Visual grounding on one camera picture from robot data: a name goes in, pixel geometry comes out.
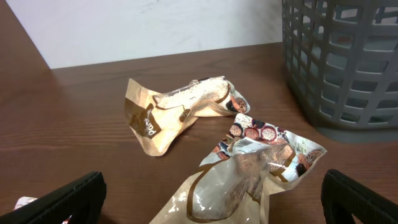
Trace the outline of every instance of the white wall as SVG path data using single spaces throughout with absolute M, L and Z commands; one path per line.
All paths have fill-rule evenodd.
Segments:
M 282 41 L 281 0 L 7 0 L 50 68 Z

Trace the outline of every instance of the tabletop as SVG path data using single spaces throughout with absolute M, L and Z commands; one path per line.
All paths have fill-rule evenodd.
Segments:
M 398 203 L 398 142 L 332 141 L 305 119 L 284 80 L 282 44 L 49 70 L 20 79 L 0 101 L 0 214 L 22 196 L 41 197 L 97 170 L 108 194 L 99 223 L 149 223 L 228 132 L 234 116 L 200 118 L 161 157 L 144 153 L 124 118 L 129 78 L 167 92 L 224 75 L 253 118 L 311 139 L 328 152 L 293 190 L 271 195 L 269 223 L 324 223 L 320 192 L 328 169 Z

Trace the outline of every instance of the brown label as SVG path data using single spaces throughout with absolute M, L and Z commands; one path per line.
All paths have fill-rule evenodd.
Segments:
M 124 112 L 129 125 L 137 134 L 152 139 L 162 129 L 157 124 L 152 110 L 154 105 L 150 103 L 146 109 L 136 105 L 133 101 L 126 99 Z

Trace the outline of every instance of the plastic bag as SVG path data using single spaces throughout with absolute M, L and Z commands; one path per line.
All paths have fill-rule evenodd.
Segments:
M 294 188 L 325 153 L 315 142 L 238 114 L 151 224 L 268 223 L 269 196 Z
M 246 113 L 250 106 L 225 77 L 193 80 L 169 93 L 157 93 L 130 79 L 124 111 L 144 151 L 161 156 L 199 117 Z

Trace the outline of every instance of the laundry basket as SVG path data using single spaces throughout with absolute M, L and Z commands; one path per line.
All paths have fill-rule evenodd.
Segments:
M 283 0 L 288 82 L 319 132 L 398 139 L 398 0 Z

